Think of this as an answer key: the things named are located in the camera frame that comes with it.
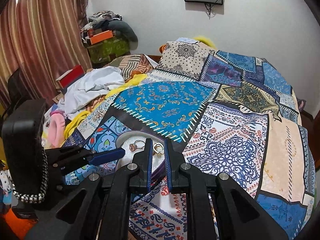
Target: striped fabric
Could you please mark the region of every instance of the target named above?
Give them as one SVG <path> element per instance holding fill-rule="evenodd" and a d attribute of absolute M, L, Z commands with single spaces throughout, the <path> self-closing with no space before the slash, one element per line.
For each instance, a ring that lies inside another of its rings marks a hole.
<path fill-rule="evenodd" d="M 126 82 L 135 74 L 147 73 L 153 69 L 152 65 L 143 54 L 127 55 L 116 58 L 110 62 L 108 66 L 120 68 L 121 75 Z"/>

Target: patchwork quilt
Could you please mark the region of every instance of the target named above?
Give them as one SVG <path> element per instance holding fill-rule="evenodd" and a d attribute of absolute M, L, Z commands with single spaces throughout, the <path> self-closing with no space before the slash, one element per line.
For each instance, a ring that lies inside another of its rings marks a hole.
<path fill-rule="evenodd" d="M 106 99 L 66 145 L 113 149 L 127 130 L 169 138 L 201 171 L 228 173 L 294 239 L 313 210 L 315 166 L 292 87 L 264 58 L 180 40 L 167 42 L 142 84 Z M 83 167 L 66 183 L 78 184 L 92 172 L 109 174 L 115 165 Z M 166 177 L 151 189 L 131 206 L 131 233 L 145 240 L 187 239 L 185 195 L 170 194 Z"/>

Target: pillow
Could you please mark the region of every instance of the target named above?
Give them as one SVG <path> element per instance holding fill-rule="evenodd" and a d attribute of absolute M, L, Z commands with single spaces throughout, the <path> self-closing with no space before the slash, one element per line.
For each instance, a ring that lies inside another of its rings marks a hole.
<path fill-rule="evenodd" d="M 199 81 L 205 60 L 215 53 L 213 48 L 200 45 L 201 42 L 168 41 L 156 69 Z"/>

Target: pile of clothes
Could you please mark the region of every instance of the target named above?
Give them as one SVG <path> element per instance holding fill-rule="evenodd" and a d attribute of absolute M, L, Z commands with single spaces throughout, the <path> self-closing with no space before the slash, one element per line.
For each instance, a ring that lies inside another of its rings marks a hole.
<path fill-rule="evenodd" d="M 91 46 L 90 36 L 111 30 L 116 37 L 124 36 L 131 42 L 137 42 L 138 38 L 132 28 L 124 21 L 122 16 L 112 11 L 101 11 L 88 18 L 89 23 L 85 25 L 80 33 L 83 45 Z"/>

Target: curtain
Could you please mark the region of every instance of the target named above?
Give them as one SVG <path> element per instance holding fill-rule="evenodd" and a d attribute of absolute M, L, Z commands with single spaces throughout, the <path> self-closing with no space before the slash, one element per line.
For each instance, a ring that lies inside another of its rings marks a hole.
<path fill-rule="evenodd" d="M 10 103 L 7 81 L 17 69 L 32 98 L 52 103 L 56 79 L 81 65 L 91 68 L 79 28 L 87 0 L 9 0 L 0 14 L 0 102 Z"/>

